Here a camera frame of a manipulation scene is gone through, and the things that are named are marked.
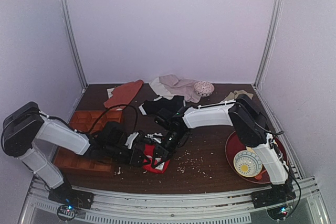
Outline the red white underwear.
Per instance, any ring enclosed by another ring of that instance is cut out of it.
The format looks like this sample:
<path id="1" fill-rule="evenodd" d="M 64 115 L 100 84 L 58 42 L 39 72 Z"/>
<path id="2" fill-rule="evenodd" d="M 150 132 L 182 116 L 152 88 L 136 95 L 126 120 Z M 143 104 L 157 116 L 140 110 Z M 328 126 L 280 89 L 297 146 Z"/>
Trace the red white underwear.
<path id="1" fill-rule="evenodd" d="M 154 145 L 145 145 L 144 155 L 149 159 L 150 163 L 143 165 L 142 168 L 148 172 L 163 174 L 167 170 L 170 160 L 163 162 L 162 158 L 154 153 L 154 149 Z"/>

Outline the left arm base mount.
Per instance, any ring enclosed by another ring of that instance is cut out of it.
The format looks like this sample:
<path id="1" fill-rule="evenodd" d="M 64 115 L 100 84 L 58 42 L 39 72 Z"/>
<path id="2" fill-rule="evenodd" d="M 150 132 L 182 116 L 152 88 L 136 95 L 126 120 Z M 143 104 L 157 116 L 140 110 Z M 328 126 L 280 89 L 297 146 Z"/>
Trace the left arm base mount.
<path id="1" fill-rule="evenodd" d="M 94 194 L 87 191 L 73 189 L 72 185 L 67 180 L 65 180 L 57 188 L 49 188 L 48 190 L 48 199 L 51 201 L 71 207 L 91 209 Z"/>

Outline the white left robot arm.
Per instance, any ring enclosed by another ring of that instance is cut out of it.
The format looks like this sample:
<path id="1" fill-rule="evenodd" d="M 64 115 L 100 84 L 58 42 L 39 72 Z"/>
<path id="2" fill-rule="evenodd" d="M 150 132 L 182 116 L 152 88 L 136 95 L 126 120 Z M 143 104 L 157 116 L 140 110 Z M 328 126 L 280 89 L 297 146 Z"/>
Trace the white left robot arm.
<path id="1" fill-rule="evenodd" d="M 93 133 L 79 131 L 63 119 L 43 113 L 38 104 L 28 102 L 3 122 L 1 147 L 3 152 L 21 160 L 50 189 L 67 187 L 61 171 L 35 145 L 41 140 L 65 148 L 89 159 L 112 158 L 136 167 L 151 164 L 138 144 L 141 132 L 127 136 L 123 126 L 114 121 Z"/>

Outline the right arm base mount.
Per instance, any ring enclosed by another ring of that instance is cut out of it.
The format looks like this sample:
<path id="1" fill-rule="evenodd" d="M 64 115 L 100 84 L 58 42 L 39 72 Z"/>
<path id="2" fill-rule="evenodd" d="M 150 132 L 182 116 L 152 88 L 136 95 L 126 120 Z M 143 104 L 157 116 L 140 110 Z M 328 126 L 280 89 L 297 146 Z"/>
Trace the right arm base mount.
<path id="1" fill-rule="evenodd" d="M 269 207 L 284 204 L 287 200 L 295 199 L 296 193 L 292 185 L 272 185 L 270 189 L 251 193 L 254 208 Z"/>

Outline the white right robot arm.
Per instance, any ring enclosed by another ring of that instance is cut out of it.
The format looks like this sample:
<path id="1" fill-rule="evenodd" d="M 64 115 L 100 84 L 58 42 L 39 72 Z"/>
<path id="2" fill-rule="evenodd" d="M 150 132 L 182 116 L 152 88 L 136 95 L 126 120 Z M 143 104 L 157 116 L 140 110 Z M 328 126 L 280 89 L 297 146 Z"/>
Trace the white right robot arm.
<path id="1" fill-rule="evenodd" d="M 255 178 L 265 170 L 272 185 L 282 186 L 289 180 L 289 168 L 275 141 L 278 133 L 269 130 L 266 117 L 245 94 L 211 105 L 184 106 L 176 112 L 161 109 L 155 121 L 167 134 L 154 144 L 153 168 L 171 159 L 191 129 L 224 125 L 234 128 L 245 147 L 233 158 L 240 176 Z"/>

